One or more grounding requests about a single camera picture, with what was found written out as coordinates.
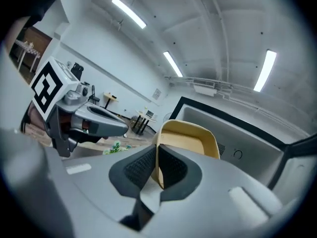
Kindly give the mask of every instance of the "ceiling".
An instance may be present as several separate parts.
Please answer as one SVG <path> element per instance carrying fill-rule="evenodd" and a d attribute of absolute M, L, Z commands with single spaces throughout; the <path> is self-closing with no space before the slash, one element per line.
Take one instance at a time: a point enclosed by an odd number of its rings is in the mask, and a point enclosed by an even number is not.
<path fill-rule="evenodd" d="M 91 8 L 133 40 L 162 75 L 176 76 L 163 56 L 169 51 L 184 77 L 253 89 L 270 49 L 277 58 L 262 94 L 287 102 L 316 122 L 315 44 L 303 20 L 285 1 L 122 1 L 145 21 L 146 28 L 141 29 L 111 0 L 92 0 Z"/>

